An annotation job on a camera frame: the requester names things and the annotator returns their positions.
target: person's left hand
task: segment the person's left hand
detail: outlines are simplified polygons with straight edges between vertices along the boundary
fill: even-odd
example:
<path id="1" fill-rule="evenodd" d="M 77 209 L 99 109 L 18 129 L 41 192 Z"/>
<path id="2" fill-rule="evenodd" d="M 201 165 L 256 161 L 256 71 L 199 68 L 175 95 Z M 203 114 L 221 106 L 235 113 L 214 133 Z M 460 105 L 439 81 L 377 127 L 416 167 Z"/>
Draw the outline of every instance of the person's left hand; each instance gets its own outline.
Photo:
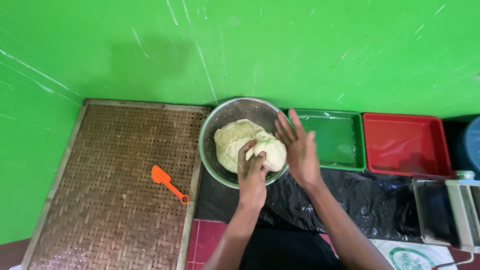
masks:
<path id="1" fill-rule="evenodd" d="M 246 160 L 248 150 L 255 144 L 257 141 L 250 141 L 239 150 L 237 167 L 240 189 L 239 207 L 260 212 L 267 197 L 265 175 L 268 170 L 263 167 L 265 152 L 260 152 L 257 157 L 252 155 L 249 160 Z"/>

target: black shirt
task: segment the black shirt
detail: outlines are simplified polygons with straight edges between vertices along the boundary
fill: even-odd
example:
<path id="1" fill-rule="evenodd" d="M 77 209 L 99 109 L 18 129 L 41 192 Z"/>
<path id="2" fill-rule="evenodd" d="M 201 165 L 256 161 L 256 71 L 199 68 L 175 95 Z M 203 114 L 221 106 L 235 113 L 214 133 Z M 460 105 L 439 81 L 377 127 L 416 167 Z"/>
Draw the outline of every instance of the black shirt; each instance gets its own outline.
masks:
<path id="1" fill-rule="evenodd" d="M 243 270 L 344 269 L 318 234 L 255 228 L 240 263 Z"/>

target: green logo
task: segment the green logo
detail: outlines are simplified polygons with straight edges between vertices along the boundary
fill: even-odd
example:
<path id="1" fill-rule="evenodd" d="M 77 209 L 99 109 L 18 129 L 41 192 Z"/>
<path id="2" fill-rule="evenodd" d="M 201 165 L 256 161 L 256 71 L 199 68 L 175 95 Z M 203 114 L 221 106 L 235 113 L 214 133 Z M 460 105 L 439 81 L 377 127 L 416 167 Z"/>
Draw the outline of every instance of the green logo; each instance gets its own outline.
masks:
<path id="1" fill-rule="evenodd" d="M 397 270 L 431 270 L 433 261 L 418 250 L 396 247 L 390 251 L 390 259 Z"/>

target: red plastic tray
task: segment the red plastic tray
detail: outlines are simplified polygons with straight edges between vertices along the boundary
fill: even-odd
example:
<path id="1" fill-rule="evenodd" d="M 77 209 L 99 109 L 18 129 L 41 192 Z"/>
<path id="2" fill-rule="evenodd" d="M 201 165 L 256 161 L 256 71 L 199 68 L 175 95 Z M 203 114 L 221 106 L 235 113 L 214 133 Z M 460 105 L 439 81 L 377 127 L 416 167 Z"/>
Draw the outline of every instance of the red plastic tray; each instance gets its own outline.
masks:
<path id="1" fill-rule="evenodd" d="M 429 178 L 450 176 L 452 166 L 440 118 L 372 112 L 362 118 L 370 171 Z"/>

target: green plastic tray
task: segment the green plastic tray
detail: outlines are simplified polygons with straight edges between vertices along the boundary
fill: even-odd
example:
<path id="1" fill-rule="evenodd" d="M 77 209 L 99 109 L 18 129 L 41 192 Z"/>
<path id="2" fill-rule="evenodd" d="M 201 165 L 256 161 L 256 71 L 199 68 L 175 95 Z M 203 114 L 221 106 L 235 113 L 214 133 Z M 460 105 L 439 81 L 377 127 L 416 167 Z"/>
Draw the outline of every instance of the green plastic tray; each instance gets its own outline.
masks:
<path id="1" fill-rule="evenodd" d="M 367 167 L 361 114 L 295 109 L 305 131 L 315 131 L 320 167 L 364 171 Z"/>

